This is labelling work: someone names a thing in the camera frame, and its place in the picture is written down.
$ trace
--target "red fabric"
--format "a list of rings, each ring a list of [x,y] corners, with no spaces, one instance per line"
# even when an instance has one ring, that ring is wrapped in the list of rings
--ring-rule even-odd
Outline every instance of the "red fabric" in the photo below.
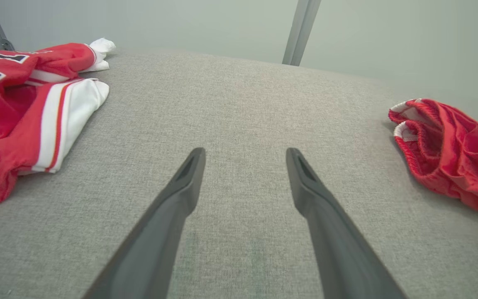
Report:
[[[53,83],[77,78],[95,59],[84,44],[0,51],[0,202],[13,189],[18,172],[30,171],[38,161],[42,113]]]
[[[478,210],[478,123],[429,99],[393,107],[395,138],[417,181]]]

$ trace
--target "gray cushion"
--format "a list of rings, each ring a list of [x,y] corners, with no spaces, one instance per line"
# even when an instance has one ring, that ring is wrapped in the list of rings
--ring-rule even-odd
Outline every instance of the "gray cushion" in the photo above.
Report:
[[[410,298],[478,298],[478,212],[408,172],[387,117],[426,97],[319,70],[189,53],[120,53],[57,174],[0,204],[0,298],[79,298],[194,148],[207,150],[169,298],[320,298],[292,203],[297,147]],[[438,98],[478,119],[478,102]]]

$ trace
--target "football jersey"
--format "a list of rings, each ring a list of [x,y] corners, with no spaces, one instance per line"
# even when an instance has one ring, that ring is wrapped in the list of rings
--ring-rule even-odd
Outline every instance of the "football jersey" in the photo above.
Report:
[[[107,69],[101,39],[35,52],[0,51],[0,202],[19,174],[56,172],[108,85],[78,73]]]

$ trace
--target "white stripe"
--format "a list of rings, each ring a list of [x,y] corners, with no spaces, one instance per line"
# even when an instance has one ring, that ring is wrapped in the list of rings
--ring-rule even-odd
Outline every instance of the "white stripe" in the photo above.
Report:
[[[30,76],[32,79],[42,80],[45,82],[58,83],[69,80],[70,78],[66,76],[60,76],[59,74],[54,74],[41,70],[33,70]]]
[[[412,134],[412,132],[409,130],[405,121],[397,125],[396,129],[394,129],[394,136],[402,138],[404,142],[411,142],[411,141],[418,140],[418,135]]]
[[[38,161],[32,167],[32,170],[39,172],[39,169],[43,168],[43,171],[45,171],[45,168],[51,165],[51,161],[53,160],[53,155],[55,153],[56,125],[59,115],[61,92],[66,85],[76,81],[78,80],[55,84],[51,87],[49,93],[47,93],[44,110],[42,111],[41,116],[40,154],[38,155]]]
[[[61,130],[60,130],[60,148],[59,155],[56,157],[56,162],[53,168],[49,172],[57,172],[62,166],[62,161],[64,160],[64,147],[66,144],[66,139],[68,138],[68,119],[69,119],[69,109],[71,103],[71,93],[76,85],[79,83],[72,84],[66,89],[66,95],[64,98],[64,106],[62,107],[62,119],[61,119]]]
[[[43,85],[42,83],[32,82],[32,81],[25,81],[25,84],[32,85],[32,86],[42,86]]]
[[[406,109],[408,108],[408,106],[406,106],[405,103],[406,103],[406,102],[397,104],[396,106],[390,108],[390,110],[392,110],[393,112],[397,112],[397,113],[403,112],[404,110],[406,110]]]

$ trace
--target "clothing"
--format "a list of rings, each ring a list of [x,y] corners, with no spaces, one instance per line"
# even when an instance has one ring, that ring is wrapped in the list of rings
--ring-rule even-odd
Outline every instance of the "clothing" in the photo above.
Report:
[[[388,116],[416,180],[478,210],[478,123],[430,99],[398,104]]]
[[[75,43],[36,52],[0,51],[0,202],[19,174],[60,169],[109,91],[78,72],[109,68],[104,56]]]

